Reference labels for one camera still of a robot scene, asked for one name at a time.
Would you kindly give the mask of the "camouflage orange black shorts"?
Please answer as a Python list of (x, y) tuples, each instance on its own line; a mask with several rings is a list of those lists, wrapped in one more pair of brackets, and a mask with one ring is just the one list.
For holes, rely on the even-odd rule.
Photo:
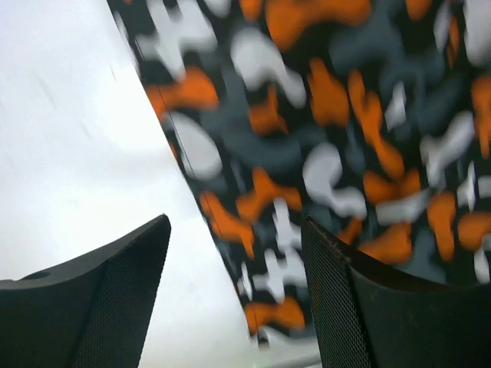
[(440, 283), (490, 280), (488, 1), (111, 1), (251, 337), (314, 335), (311, 216)]

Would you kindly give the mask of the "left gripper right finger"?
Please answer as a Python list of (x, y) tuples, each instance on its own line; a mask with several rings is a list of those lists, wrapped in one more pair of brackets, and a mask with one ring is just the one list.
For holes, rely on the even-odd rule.
[(325, 367), (488, 367), (490, 286), (406, 274), (302, 223), (311, 309)]

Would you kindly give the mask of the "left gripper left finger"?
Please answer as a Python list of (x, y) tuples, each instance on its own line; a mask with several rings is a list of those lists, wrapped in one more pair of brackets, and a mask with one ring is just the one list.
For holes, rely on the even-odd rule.
[(160, 215), (70, 261), (1, 282), (1, 365), (137, 367), (170, 240)]

